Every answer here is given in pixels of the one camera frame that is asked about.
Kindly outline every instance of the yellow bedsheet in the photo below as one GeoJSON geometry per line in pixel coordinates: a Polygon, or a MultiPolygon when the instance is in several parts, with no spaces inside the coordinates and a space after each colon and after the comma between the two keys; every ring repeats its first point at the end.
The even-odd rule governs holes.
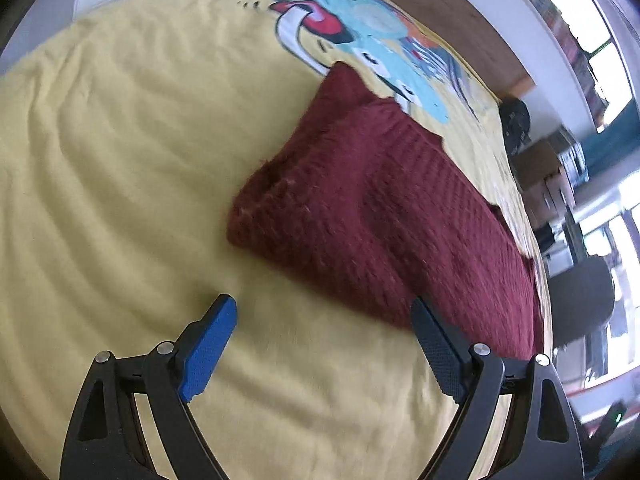
{"type": "MultiPolygon", "coordinates": [[[[290,1],[125,0],[74,23],[0,80],[0,406],[51,479],[92,357],[148,352],[221,292],[238,302],[238,327],[191,408],[232,480],[412,479],[447,428],[455,405],[412,334],[225,239],[233,197],[318,88],[314,63],[344,60],[380,95],[395,86],[412,100],[405,76],[372,62],[386,48],[378,60],[396,63],[398,43],[378,39],[367,51],[361,28],[346,47],[333,29],[312,34],[311,22],[288,38],[277,20],[290,1]]],[[[382,0],[372,1],[377,19],[362,20],[391,29],[373,8],[382,0]]],[[[455,79],[469,106],[434,76],[434,95],[420,87],[431,112],[408,109],[444,137],[453,161],[500,205],[521,250],[540,261],[497,105],[466,70],[455,79]]],[[[475,476],[488,470],[506,402],[475,476]]],[[[158,472],[171,477],[157,435],[149,439],[158,472]]]]}

